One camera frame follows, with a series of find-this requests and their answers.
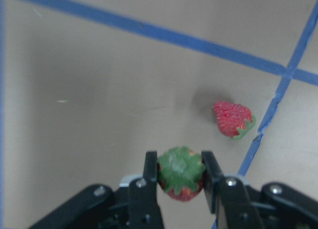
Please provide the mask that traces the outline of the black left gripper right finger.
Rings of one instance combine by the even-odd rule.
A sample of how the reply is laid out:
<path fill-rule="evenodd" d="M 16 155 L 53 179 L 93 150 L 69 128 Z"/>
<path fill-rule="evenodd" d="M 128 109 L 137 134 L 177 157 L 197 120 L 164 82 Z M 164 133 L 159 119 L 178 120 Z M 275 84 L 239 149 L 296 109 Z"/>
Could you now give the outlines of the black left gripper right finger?
<path fill-rule="evenodd" d="M 262 229 L 263 222 L 249 196 L 248 184 L 237 174 L 223 174 L 214 154 L 202 151 L 205 164 L 204 193 L 213 229 Z"/>

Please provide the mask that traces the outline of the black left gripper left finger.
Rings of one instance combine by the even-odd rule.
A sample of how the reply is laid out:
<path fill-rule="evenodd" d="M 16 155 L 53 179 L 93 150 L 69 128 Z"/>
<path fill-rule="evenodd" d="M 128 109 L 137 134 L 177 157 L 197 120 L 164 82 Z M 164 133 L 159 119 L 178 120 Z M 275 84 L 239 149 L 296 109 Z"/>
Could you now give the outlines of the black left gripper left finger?
<path fill-rule="evenodd" d="M 128 227 L 130 229 L 163 229 L 161 210 L 157 202 L 157 152 L 147 152 L 141 178 L 129 185 Z"/>

